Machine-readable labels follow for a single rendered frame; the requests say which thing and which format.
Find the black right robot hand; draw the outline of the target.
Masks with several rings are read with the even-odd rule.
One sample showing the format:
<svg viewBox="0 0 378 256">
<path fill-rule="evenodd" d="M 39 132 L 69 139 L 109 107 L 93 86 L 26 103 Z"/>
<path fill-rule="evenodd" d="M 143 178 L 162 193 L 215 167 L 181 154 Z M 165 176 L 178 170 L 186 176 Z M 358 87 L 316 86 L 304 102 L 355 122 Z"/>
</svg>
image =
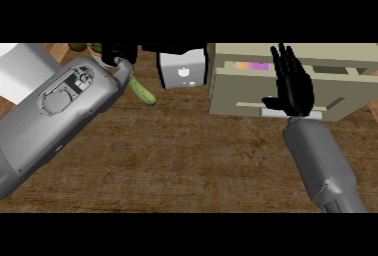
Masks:
<svg viewBox="0 0 378 256">
<path fill-rule="evenodd" d="M 261 99 L 265 107 L 291 117 L 307 117 L 314 104 L 313 83 L 291 46 L 270 47 L 276 72 L 276 97 Z"/>
</svg>

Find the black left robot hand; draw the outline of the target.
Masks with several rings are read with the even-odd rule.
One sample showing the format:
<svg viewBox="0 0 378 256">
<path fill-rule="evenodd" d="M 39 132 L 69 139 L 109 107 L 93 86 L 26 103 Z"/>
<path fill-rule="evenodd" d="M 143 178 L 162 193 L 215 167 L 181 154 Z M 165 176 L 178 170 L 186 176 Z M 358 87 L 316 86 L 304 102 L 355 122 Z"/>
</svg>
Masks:
<svg viewBox="0 0 378 256">
<path fill-rule="evenodd" d="M 135 63 L 137 45 L 134 43 L 103 43 L 102 44 L 102 62 L 116 66 L 115 58 L 127 59 L 131 64 Z"/>
</svg>

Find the grey and black appliance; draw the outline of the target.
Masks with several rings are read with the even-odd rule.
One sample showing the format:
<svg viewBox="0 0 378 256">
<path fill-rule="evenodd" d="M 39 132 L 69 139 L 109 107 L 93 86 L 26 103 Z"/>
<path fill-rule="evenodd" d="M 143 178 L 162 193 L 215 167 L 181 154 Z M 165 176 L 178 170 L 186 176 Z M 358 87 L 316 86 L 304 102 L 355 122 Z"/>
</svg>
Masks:
<svg viewBox="0 0 378 256">
<path fill-rule="evenodd" d="M 164 89 L 206 84 L 205 43 L 143 43 L 141 50 L 156 53 L 156 69 Z"/>
</svg>

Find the orange and pink can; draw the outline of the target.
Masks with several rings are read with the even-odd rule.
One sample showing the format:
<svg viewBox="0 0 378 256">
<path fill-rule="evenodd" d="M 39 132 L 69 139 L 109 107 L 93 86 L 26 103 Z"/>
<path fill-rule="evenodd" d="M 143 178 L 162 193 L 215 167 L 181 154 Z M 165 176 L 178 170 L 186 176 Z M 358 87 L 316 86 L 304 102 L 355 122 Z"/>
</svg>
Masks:
<svg viewBox="0 0 378 256">
<path fill-rule="evenodd" d="M 234 62 L 234 68 L 237 70 L 268 71 L 270 70 L 270 64 L 268 63 L 260 63 L 260 62 Z"/>
</svg>

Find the white block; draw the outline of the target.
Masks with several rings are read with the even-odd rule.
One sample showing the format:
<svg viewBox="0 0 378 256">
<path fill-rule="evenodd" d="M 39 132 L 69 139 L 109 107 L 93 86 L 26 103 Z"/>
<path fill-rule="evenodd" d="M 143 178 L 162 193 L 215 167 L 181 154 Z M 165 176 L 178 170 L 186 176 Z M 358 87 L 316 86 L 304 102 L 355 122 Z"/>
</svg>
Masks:
<svg viewBox="0 0 378 256">
<path fill-rule="evenodd" d="M 59 69 L 39 43 L 0 43 L 0 96 L 19 104 Z"/>
</svg>

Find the beige cabinet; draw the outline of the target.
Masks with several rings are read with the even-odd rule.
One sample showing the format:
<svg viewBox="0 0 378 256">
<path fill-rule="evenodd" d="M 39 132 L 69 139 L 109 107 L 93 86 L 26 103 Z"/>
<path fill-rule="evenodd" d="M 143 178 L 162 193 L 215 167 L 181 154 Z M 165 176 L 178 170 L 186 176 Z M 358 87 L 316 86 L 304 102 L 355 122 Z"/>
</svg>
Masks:
<svg viewBox="0 0 378 256">
<path fill-rule="evenodd" d="M 226 61 L 271 63 L 270 47 L 276 43 L 211 43 L 214 66 Z M 286 43 L 302 65 L 355 68 L 360 75 L 378 71 L 378 45 L 375 43 Z"/>
</svg>

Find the beige drawer front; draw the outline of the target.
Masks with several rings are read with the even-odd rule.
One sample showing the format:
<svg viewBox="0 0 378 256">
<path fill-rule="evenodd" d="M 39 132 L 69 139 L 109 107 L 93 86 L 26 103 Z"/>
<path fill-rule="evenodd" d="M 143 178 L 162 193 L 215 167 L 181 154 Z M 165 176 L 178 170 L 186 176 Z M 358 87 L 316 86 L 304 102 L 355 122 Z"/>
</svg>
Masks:
<svg viewBox="0 0 378 256">
<path fill-rule="evenodd" d="M 369 102 L 367 87 L 358 81 L 347 81 L 345 75 L 313 73 L 314 107 L 308 119 L 338 121 Z M 280 110 L 271 110 L 262 97 L 276 96 L 276 78 L 270 76 L 215 76 L 209 113 L 218 115 L 286 118 Z"/>
</svg>

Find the green cucumber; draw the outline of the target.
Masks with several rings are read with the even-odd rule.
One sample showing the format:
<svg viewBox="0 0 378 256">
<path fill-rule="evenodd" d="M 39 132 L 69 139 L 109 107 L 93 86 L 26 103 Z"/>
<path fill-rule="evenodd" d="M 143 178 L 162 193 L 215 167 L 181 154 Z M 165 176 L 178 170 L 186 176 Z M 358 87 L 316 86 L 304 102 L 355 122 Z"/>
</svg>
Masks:
<svg viewBox="0 0 378 256">
<path fill-rule="evenodd" d="M 134 76 L 130 76 L 128 87 L 138 98 L 138 100 L 147 105 L 153 106 L 156 104 L 156 97 L 150 91 L 143 87 Z"/>
</svg>

